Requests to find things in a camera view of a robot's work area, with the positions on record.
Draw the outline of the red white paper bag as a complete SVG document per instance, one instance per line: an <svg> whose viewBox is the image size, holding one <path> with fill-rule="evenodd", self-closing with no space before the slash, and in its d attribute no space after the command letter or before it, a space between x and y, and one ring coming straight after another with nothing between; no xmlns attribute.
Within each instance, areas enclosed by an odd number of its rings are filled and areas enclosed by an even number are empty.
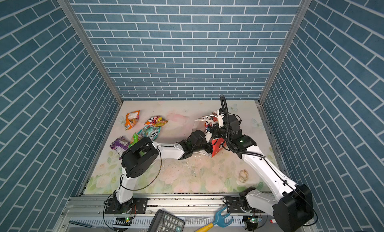
<svg viewBox="0 0 384 232"><path fill-rule="evenodd" d="M202 116L195 120L195 122L204 122L205 130L203 134L205 135L205 144L197 145L196 142L193 143L193 152L198 152L203 154L203 150L206 153L206 156L210 154L210 157L214 157L218 154L225 143L224 134L224 115L214 112L211 115Z"/></svg>

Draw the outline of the green snack packet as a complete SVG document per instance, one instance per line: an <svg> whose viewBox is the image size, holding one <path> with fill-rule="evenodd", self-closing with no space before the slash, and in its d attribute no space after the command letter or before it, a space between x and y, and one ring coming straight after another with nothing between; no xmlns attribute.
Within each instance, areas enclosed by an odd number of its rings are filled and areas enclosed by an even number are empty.
<svg viewBox="0 0 384 232"><path fill-rule="evenodd" d="M154 141L158 137L160 131L161 131L161 127L156 127L149 124L143 127L138 132L138 135L142 138L148 137L151 141Z"/></svg>

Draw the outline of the orange Fox's candy packet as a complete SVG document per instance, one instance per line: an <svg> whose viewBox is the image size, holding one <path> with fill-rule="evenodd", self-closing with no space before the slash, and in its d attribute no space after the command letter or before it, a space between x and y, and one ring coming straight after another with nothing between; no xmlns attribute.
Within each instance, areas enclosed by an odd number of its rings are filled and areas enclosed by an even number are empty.
<svg viewBox="0 0 384 232"><path fill-rule="evenodd" d="M166 120L164 117L155 115L149 118L146 122L145 125L151 125L154 127L162 127L168 123L168 120Z"/></svg>

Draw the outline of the orange snack packet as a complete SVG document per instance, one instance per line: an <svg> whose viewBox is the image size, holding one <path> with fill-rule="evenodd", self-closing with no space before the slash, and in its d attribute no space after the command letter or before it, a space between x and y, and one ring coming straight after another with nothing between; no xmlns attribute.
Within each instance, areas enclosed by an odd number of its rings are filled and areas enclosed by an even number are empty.
<svg viewBox="0 0 384 232"><path fill-rule="evenodd" d="M140 118L140 110L129 112L125 116L125 130L132 129Z"/></svg>

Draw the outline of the purple snack packet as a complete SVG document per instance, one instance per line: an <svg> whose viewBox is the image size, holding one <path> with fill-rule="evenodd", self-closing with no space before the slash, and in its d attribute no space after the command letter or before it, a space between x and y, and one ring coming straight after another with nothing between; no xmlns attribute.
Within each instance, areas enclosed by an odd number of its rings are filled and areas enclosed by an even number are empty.
<svg viewBox="0 0 384 232"><path fill-rule="evenodd" d="M118 153L119 159L122 159L122 154L129 148L130 142L121 136L110 144L110 148Z"/></svg>

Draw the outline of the green chips bag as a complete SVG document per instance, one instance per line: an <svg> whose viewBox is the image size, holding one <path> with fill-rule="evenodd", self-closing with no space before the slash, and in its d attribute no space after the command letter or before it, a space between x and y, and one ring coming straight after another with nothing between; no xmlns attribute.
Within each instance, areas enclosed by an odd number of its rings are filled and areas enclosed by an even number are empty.
<svg viewBox="0 0 384 232"><path fill-rule="evenodd" d="M140 140L140 136L137 133L134 133L131 139L131 142L129 144L129 147L132 147Z"/></svg>

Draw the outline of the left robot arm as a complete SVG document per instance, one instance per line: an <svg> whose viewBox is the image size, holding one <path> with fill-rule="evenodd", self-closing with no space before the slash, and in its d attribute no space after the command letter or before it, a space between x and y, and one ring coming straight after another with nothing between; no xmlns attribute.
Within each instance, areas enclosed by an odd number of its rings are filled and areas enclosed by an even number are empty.
<svg viewBox="0 0 384 232"><path fill-rule="evenodd" d="M137 180L156 160L160 162L163 159L183 160L199 151L205 151L208 154L213 152L212 143L200 130L194 131L188 138L177 143L158 143L144 137L123 152L119 187L104 202L106 206L104 213L107 215L126 214L134 211L133 192L149 186L136 189Z"/></svg>

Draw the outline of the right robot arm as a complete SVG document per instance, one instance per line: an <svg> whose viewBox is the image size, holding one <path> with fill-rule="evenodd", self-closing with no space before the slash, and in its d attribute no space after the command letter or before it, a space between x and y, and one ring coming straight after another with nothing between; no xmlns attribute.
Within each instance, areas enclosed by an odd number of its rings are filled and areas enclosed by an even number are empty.
<svg viewBox="0 0 384 232"><path fill-rule="evenodd" d="M257 144L240 129L234 114L217 111L217 128L229 151L248 164L267 184L271 194L249 187L239 194L241 208L249 212L254 209L271 215L284 232L295 232L309 226L317 216L313 208L313 196L306 185L297 185L281 172L260 150Z"/></svg>

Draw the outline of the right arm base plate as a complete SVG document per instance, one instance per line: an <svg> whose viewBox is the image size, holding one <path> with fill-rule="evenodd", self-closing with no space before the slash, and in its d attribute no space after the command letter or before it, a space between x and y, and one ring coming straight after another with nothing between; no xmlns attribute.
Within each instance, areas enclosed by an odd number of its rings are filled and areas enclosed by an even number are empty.
<svg viewBox="0 0 384 232"><path fill-rule="evenodd" d="M227 213L232 214L241 214L241 213L248 213L248 214L258 214L258 213L264 213L264 211L251 208L248 203L245 201L244 198L241 197L231 197L231 196L225 196L222 198L223 203L226 206Z"/></svg>

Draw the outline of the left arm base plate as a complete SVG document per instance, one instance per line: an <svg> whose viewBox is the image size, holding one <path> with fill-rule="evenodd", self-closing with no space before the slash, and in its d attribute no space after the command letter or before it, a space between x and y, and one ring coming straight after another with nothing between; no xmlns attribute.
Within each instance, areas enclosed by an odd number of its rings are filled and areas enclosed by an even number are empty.
<svg viewBox="0 0 384 232"><path fill-rule="evenodd" d="M105 204L104 213L107 215L145 214L148 204L147 198L132 198L120 204L116 198L109 198Z"/></svg>

